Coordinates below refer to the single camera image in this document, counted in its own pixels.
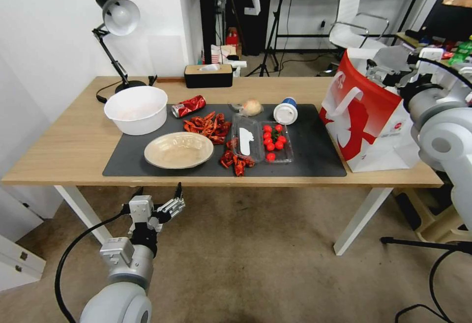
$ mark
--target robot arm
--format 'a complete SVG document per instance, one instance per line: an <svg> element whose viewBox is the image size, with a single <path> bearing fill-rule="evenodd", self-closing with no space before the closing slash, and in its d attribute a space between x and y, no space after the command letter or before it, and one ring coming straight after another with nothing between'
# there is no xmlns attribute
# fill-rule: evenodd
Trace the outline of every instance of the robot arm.
<svg viewBox="0 0 472 323"><path fill-rule="evenodd" d="M447 173L454 185L452 203L472 228L472 66L460 64L458 71L443 66L437 50L411 54L399 46L380 49L367 62L366 75L399 91L413 121L420 158Z"/></svg>
<svg viewBox="0 0 472 323"><path fill-rule="evenodd" d="M109 267L110 284L87 303L80 317L81 323L151 322L147 289L153 272L152 260L157 254L157 235L163 224L184 207L180 183L174 198L161 206L155 206L149 195L131 199L132 236L111 238L100 249Z"/></svg>

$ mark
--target table leg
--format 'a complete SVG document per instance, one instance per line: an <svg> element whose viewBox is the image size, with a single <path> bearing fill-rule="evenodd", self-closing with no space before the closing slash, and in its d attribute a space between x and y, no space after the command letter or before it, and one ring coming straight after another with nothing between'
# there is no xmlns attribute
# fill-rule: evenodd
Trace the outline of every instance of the table leg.
<svg viewBox="0 0 472 323"><path fill-rule="evenodd" d="M344 254L392 190L393 188L372 188L359 210L357 210L342 235L334 244L336 255L341 256Z"/></svg>
<svg viewBox="0 0 472 323"><path fill-rule="evenodd" d="M65 187L61 185L55 185L54 187L88 228L101 222L77 187ZM112 235L105 226L99 227L92 231L92 233L101 244L105 243L109 238L112 238Z"/></svg>

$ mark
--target red can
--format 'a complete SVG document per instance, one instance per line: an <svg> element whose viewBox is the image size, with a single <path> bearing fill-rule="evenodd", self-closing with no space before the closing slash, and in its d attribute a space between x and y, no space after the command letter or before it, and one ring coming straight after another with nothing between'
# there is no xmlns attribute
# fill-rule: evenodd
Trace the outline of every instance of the red can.
<svg viewBox="0 0 472 323"><path fill-rule="evenodd" d="M181 118L191 112L203 108L205 105L207 105L207 101L205 101L202 96L198 95L183 102L174 104L172 106L172 114L177 118Z"/></svg>

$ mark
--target chair armrest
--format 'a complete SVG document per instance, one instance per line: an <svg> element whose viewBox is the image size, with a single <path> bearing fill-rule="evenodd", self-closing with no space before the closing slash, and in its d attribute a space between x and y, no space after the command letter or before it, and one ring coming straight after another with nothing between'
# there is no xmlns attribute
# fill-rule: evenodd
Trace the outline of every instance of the chair armrest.
<svg viewBox="0 0 472 323"><path fill-rule="evenodd" d="M385 18L385 17L381 17L381 16L376 16L376 15L373 15L373 14L370 14L370 13L364 13L364 12L358 12L356 14L356 17L357 16L368 16L368 17L372 17L372 18L377 18L377 19L380 19L382 21L385 21L385 29L383 30L382 34L377 38L377 40L379 40L380 38L382 38L382 36L385 34L385 32L387 31L387 28L388 26L390 25L390 21Z"/></svg>
<svg viewBox="0 0 472 323"><path fill-rule="evenodd" d="M352 23L347 23L347 22L341 22L341 21L336 21L334 22L332 25L331 25L331 29L329 30L329 36L331 36L331 31L333 30L334 26L336 24L341 24L341 25L345 25L345 26L349 26L349 27L354 27L354 28L359 28L359 29L363 29L365 30L365 37L364 37L364 40L362 41L362 44L359 46L360 48L362 48L362 46L364 45L365 41L367 40L367 38L369 37L369 30L366 28L366 27L362 27L362 26L357 26L357 25L354 25Z"/></svg>

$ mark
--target black tissue box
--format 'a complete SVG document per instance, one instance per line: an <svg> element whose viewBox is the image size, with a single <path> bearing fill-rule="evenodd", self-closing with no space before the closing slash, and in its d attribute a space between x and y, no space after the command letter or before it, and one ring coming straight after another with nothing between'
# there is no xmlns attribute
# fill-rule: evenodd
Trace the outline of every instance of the black tissue box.
<svg viewBox="0 0 472 323"><path fill-rule="evenodd" d="M233 67L229 64L220 64L219 70L202 71L207 65L187 65L183 75L187 88L216 88L231 87L233 85Z"/></svg>

